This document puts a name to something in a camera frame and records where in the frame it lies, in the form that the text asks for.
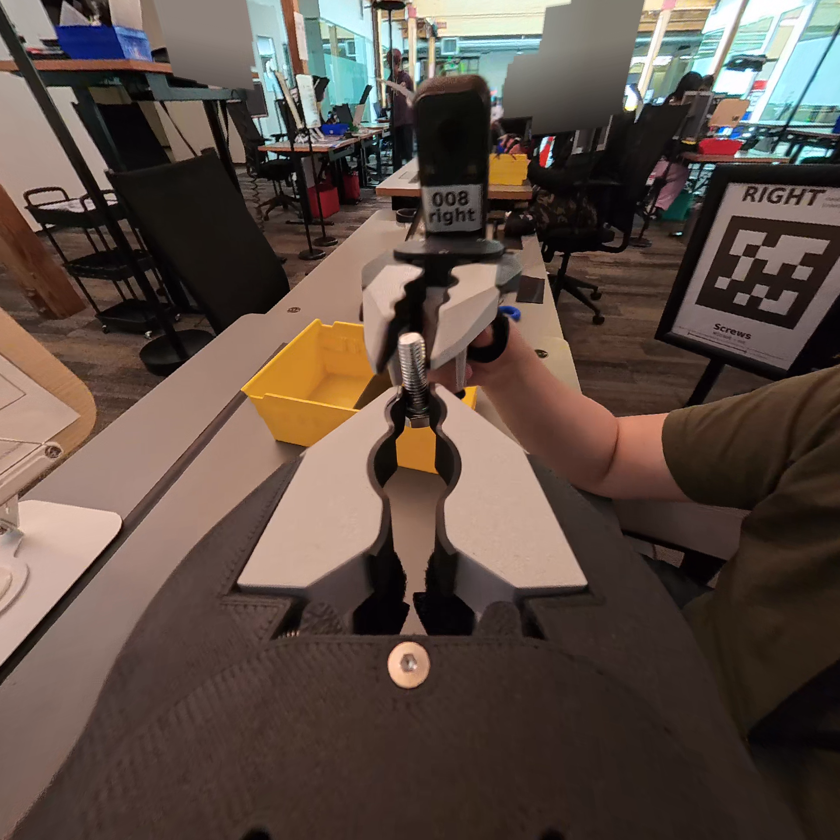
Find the wooden standing desk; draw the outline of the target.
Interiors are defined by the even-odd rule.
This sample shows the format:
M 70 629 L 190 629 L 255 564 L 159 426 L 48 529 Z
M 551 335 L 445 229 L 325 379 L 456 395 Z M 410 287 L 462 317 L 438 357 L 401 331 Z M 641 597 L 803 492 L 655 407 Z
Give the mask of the wooden standing desk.
M 237 189 L 238 174 L 232 160 L 222 121 L 227 119 L 229 102 L 244 102 L 245 90 L 208 86 L 174 74 L 171 66 L 163 62 L 139 59 L 22 59 L 2 60 L 2 72 L 13 73 L 27 82 L 29 89 L 44 114 L 49 127 L 58 139 L 73 170 L 84 185 L 98 215 L 117 247 L 118 255 L 125 258 L 129 276 L 138 281 L 145 301 L 150 304 L 153 321 L 163 329 L 163 336 L 148 341 L 140 351 L 140 359 L 153 375 L 167 376 L 199 353 L 213 336 L 202 330 L 175 329 L 145 272 L 138 257 L 133 254 L 116 214 L 108 205 L 102 189 L 91 172 L 73 139 L 65 120 L 48 93 L 50 88 L 70 88 L 74 91 L 80 113 L 94 119 L 94 144 L 102 158 L 121 171 L 125 164 L 119 157 L 110 130 L 106 127 L 91 90 L 94 88 L 122 88 L 133 99 L 152 102 L 201 102 L 205 111 L 217 155 Z

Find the grey work table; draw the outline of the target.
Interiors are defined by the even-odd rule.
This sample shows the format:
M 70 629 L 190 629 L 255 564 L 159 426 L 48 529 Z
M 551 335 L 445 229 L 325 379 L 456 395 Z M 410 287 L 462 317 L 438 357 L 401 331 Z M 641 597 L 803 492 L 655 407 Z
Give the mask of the grey work table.
M 407 162 L 404 167 L 389 175 L 375 191 L 380 196 L 390 197 L 420 197 L 421 186 L 418 176 L 418 158 Z M 488 197 L 494 201 L 527 201 L 532 195 L 532 185 L 528 177 L 520 186 L 490 185 Z

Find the steel hex bolt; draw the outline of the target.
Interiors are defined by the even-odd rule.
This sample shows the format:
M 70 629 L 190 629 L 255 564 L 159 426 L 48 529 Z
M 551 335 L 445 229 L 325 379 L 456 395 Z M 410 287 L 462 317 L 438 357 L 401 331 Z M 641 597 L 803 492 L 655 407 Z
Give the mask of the steel hex bolt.
M 399 337 L 396 349 L 406 422 L 412 428 L 428 427 L 429 387 L 424 337 L 420 332 L 405 332 Z

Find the blue plastic bin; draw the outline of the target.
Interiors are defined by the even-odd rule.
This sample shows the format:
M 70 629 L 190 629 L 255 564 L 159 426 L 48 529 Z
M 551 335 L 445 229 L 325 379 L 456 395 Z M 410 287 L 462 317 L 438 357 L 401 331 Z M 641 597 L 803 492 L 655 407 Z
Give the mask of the blue plastic bin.
M 150 42 L 142 29 L 58 25 L 55 31 L 59 47 L 73 60 L 153 60 Z

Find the instruction sheet on stand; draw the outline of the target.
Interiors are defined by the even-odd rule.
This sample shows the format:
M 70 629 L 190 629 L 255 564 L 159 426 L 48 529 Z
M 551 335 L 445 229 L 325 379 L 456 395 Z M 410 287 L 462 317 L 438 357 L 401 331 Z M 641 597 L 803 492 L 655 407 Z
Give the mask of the instruction sheet on stand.
M 118 535 L 118 513 L 12 498 L 2 508 L 1 663 Z

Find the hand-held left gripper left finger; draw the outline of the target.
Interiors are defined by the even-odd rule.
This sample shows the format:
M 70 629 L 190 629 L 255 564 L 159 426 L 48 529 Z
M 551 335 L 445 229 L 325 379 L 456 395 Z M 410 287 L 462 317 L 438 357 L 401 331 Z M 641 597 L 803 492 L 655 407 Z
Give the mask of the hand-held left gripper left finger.
M 357 634 L 403 628 L 403 567 L 384 487 L 397 469 L 393 387 L 309 447 L 240 576 L 244 592 L 329 605 Z

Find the wooden sign board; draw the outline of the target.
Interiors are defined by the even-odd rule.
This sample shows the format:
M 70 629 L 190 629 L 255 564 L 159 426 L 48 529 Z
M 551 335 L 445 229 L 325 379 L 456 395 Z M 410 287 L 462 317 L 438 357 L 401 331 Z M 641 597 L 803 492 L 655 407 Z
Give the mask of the wooden sign board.
M 98 410 L 90 390 L 4 309 L 1 310 L 1 353 L 30 379 L 77 412 L 77 420 L 56 437 L 64 456 L 69 456 L 87 441 L 96 425 Z

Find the person's right hand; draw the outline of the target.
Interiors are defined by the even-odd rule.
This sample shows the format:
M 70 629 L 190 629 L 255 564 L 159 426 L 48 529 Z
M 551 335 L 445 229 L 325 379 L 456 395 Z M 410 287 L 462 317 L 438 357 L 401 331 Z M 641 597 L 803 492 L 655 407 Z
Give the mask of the person's right hand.
M 469 344 L 463 374 L 452 360 L 430 370 L 427 378 L 452 393 L 468 385 L 480 386 L 490 395 L 510 391 L 514 382 L 524 382 L 533 369 L 540 371 L 541 367 L 516 325 L 500 314 Z

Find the black framed marker sign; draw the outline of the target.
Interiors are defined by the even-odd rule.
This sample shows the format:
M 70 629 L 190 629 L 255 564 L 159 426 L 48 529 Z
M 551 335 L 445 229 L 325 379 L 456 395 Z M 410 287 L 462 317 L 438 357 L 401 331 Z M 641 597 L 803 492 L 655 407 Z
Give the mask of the black framed marker sign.
M 838 164 L 721 164 L 656 339 L 780 379 L 838 357 Z

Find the row of office desks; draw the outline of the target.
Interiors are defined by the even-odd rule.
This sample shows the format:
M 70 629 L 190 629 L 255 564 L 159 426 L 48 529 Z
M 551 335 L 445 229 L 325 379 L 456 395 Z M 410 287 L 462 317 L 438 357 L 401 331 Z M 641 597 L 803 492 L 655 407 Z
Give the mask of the row of office desks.
M 379 185 L 384 179 L 383 144 L 391 138 L 390 127 L 385 123 L 378 123 L 365 125 L 359 132 L 342 137 L 324 135 L 311 129 L 293 140 L 261 143 L 257 150 L 260 153 L 285 155 L 295 159 L 302 159 L 312 153 L 326 158 L 335 166 L 341 160 L 350 159 L 355 161 L 360 188 L 370 188 Z

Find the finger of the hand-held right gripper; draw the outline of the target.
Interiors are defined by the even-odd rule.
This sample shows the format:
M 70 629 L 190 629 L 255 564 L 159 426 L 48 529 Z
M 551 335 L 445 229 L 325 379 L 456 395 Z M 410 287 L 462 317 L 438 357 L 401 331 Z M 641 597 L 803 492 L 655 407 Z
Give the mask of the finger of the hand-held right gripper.
M 428 286 L 423 337 L 429 369 L 438 370 L 466 352 L 495 318 L 500 301 L 499 267 L 495 262 L 458 265 L 449 271 L 446 286 Z
M 403 262 L 363 267 L 364 345 L 374 373 L 381 374 L 404 333 L 424 331 L 424 269 Z

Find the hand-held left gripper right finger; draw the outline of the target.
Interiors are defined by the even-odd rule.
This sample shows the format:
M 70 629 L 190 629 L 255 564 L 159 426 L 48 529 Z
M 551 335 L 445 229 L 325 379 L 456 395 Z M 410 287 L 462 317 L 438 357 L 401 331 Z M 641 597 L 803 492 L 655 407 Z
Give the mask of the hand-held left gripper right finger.
M 435 468 L 445 483 L 425 590 L 413 595 L 427 634 L 471 634 L 487 608 L 582 593 L 587 580 L 526 451 L 433 385 Z

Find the yellow divided plastic bin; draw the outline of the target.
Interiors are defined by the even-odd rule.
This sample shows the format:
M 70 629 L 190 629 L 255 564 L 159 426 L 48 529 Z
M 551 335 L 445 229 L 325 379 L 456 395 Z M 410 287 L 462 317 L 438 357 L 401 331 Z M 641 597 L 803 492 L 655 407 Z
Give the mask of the yellow divided plastic bin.
M 360 324 L 312 321 L 244 387 L 275 440 L 310 447 L 392 386 Z

